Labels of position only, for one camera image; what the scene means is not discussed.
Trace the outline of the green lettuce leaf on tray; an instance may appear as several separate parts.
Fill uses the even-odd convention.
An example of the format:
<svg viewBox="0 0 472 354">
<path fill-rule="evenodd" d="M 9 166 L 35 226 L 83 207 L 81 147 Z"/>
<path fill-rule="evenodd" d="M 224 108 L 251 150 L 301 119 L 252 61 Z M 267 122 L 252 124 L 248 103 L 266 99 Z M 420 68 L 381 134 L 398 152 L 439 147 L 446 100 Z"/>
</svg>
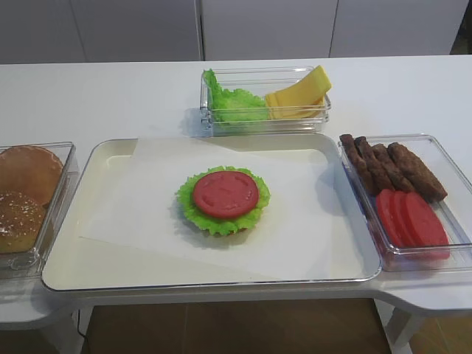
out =
<svg viewBox="0 0 472 354">
<path fill-rule="evenodd" d="M 270 199 L 261 177 L 233 166 L 213 167 L 190 176 L 176 192 L 184 217 L 216 237 L 254 228 Z"/>
</svg>

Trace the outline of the yellow cheese slice stack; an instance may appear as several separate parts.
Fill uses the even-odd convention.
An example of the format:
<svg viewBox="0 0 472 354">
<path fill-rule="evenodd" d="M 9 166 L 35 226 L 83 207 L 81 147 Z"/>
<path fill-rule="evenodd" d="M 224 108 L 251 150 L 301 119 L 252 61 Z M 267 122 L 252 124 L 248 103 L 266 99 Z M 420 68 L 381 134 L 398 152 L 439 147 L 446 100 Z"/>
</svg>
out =
<svg viewBox="0 0 472 354">
<path fill-rule="evenodd" d="M 325 110 L 325 98 L 310 105 L 281 105 L 275 94 L 267 94 L 265 103 L 272 120 L 314 118 Z"/>
</svg>

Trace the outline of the red tomato slice right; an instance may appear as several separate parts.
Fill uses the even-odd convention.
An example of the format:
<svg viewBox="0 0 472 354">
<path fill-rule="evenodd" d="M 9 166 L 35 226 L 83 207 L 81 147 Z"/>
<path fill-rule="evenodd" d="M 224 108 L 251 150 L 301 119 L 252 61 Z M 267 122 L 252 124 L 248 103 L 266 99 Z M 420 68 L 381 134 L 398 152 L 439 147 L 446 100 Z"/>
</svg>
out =
<svg viewBox="0 0 472 354">
<path fill-rule="evenodd" d="M 430 205 L 415 192 L 406 194 L 406 222 L 421 247 L 448 246 L 445 229 Z"/>
</svg>

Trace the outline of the flat bun bottom half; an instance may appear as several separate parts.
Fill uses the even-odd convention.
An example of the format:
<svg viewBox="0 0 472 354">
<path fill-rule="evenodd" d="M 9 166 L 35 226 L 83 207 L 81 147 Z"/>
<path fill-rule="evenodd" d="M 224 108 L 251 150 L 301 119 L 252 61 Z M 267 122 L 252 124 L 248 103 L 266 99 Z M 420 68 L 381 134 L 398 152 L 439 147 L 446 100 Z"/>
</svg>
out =
<svg viewBox="0 0 472 354">
<path fill-rule="evenodd" d="M 1 191 L 21 192 L 46 206 L 60 181 L 63 163 L 51 151 L 19 145 L 1 152 Z"/>
</svg>

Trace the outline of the clear patty and tomato container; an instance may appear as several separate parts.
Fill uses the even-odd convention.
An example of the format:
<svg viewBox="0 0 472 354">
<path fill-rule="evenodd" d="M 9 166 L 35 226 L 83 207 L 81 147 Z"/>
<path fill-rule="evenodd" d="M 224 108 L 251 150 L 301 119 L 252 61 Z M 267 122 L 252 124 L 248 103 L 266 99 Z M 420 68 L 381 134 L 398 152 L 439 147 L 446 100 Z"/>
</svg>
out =
<svg viewBox="0 0 472 354">
<path fill-rule="evenodd" d="M 339 137 L 386 271 L 471 267 L 471 182 L 430 135 Z"/>
</svg>

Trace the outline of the white paper sheet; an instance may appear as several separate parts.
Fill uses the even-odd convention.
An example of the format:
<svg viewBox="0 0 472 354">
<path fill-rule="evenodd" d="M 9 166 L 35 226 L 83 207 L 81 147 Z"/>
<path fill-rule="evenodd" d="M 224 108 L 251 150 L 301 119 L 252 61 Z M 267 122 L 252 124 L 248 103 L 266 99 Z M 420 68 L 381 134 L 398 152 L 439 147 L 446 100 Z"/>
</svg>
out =
<svg viewBox="0 0 472 354">
<path fill-rule="evenodd" d="M 253 229 L 212 237 L 183 216 L 179 187 L 217 166 L 244 167 L 268 185 L 269 205 Z M 325 278 L 333 168 L 312 136 L 140 139 L 124 170 L 98 193 L 83 236 L 259 277 Z"/>
</svg>

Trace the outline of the red tomato slice left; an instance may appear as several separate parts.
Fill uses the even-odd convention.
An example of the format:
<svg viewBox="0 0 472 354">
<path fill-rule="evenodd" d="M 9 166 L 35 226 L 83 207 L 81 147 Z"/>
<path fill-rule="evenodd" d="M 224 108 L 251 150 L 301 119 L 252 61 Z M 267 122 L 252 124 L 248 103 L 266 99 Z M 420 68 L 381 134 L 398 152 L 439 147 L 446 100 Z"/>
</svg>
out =
<svg viewBox="0 0 472 354">
<path fill-rule="evenodd" d="M 375 197 L 375 205 L 378 217 L 387 234 L 390 243 L 397 247 L 403 248 L 404 244 L 399 232 L 397 231 L 392 218 L 392 209 L 390 205 L 390 198 L 394 195 L 392 190 L 384 189 Z"/>
</svg>

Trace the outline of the clear lettuce and cheese container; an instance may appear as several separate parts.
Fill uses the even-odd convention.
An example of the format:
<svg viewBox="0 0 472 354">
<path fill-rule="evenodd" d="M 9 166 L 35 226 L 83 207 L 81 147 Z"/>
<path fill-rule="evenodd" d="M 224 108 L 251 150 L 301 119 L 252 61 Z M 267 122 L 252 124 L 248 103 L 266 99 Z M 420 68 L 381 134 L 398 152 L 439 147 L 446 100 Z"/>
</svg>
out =
<svg viewBox="0 0 472 354">
<path fill-rule="evenodd" d="M 201 122 L 214 136 L 320 132 L 330 89 L 322 66 L 206 69 Z"/>
</svg>

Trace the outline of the brown meat patty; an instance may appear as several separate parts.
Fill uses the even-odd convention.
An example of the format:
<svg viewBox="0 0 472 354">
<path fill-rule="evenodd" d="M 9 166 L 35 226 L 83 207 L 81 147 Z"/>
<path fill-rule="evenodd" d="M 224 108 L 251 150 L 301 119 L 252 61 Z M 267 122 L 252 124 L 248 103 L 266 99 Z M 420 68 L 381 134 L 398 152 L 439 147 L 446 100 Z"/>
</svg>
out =
<svg viewBox="0 0 472 354">
<path fill-rule="evenodd" d="M 383 169 L 385 169 L 386 174 L 396 190 L 402 192 L 415 192 L 414 186 L 393 162 L 384 145 L 376 144 L 372 147 L 372 150 L 376 159 L 381 163 Z"/>
<path fill-rule="evenodd" d="M 445 188 L 417 155 L 398 142 L 389 144 L 387 150 L 392 161 L 425 201 L 445 199 L 448 195 Z"/>
<path fill-rule="evenodd" d="M 355 145 L 367 164 L 367 169 L 375 183 L 377 193 L 382 190 L 395 191 L 394 185 L 392 184 L 382 164 L 376 158 L 372 147 L 366 140 L 366 137 L 359 136 L 355 138 Z"/>
<path fill-rule="evenodd" d="M 365 190 L 371 195 L 376 196 L 378 194 L 378 188 L 375 184 L 373 177 L 368 170 L 367 163 L 361 157 L 360 153 L 355 146 L 354 138 L 351 134 L 342 134 L 340 137 L 341 145 L 344 148 L 344 152 L 347 158 L 350 160 L 351 165 L 354 166 L 358 177 L 361 179 Z"/>
</svg>

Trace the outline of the green lettuce pile in container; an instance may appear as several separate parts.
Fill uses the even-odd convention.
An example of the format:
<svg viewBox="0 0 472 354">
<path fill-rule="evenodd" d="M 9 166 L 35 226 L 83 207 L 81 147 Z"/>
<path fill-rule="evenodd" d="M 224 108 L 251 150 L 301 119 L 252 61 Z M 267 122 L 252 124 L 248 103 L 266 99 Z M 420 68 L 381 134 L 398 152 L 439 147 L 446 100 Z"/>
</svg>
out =
<svg viewBox="0 0 472 354">
<path fill-rule="evenodd" d="M 209 89 L 209 107 L 216 122 L 268 120 L 268 109 L 262 98 L 242 88 L 223 88 L 212 69 L 205 70 L 203 78 Z"/>
</svg>

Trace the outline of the clear bun container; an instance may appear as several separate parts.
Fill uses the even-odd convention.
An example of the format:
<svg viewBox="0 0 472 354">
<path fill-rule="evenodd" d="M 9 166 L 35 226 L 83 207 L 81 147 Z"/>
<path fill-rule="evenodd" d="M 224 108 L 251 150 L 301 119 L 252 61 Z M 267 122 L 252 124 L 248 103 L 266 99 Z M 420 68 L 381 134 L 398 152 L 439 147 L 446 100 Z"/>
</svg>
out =
<svg viewBox="0 0 472 354">
<path fill-rule="evenodd" d="M 34 277 L 42 272 L 80 177 L 73 143 L 52 142 L 31 146 L 53 152 L 63 163 L 63 171 L 52 200 L 42 206 L 46 214 L 35 245 L 29 251 L 1 254 L 2 279 Z"/>
</svg>

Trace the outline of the red tomato slice middle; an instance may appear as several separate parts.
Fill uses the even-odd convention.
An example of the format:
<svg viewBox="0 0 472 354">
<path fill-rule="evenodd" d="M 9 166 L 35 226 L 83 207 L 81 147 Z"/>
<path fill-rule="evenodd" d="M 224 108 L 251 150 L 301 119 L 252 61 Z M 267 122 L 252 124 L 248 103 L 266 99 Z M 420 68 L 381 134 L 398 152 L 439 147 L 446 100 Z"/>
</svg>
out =
<svg viewBox="0 0 472 354">
<path fill-rule="evenodd" d="M 406 222 L 406 193 L 395 191 L 391 197 L 391 211 L 395 228 L 400 235 L 403 247 L 419 247 L 417 237 L 412 233 L 411 228 Z"/>
</svg>

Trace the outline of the sesame bun top right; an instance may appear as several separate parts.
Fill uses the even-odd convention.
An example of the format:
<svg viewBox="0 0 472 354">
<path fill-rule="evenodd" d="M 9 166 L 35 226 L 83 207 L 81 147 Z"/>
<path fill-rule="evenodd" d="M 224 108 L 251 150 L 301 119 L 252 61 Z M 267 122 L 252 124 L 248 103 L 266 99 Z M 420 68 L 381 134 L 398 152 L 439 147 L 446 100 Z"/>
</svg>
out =
<svg viewBox="0 0 472 354">
<path fill-rule="evenodd" d="M 1 254 L 29 251 L 37 240 L 46 210 L 21 192 L 1 192 Z"/>
</svg>

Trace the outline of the yellow cheese slice leaning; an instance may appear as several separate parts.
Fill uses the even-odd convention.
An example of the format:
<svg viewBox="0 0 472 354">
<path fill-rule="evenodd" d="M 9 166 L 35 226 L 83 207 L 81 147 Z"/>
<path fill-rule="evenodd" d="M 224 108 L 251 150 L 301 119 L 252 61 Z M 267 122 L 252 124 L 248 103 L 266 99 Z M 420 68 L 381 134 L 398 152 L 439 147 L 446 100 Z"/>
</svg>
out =
<svg viewBox="0 0 472 354">
<path fill-rule="evenodd" d="M 277 106 L 315 105 L 331 89 L 331 82 L 322 66 L 317 66 L 299 82 L 275 92 Z"/>
</svg>

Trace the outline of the red tomato slice on burger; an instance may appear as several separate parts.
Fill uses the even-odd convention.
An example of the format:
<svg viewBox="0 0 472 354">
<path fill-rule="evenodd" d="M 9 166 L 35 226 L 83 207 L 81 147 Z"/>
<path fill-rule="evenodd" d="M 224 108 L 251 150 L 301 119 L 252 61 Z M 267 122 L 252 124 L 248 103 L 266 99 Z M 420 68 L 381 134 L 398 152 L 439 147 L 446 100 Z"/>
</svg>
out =
<svg viewBox="0 0 472 354">
<path fill-rule="evenodd" d="M 218 219 L 238 218 L 252 211 L 259 201 L 255 180 L 240 171 L 206 174 L 195 184 L 192 201 L 204 214 Z"/>
</svg>

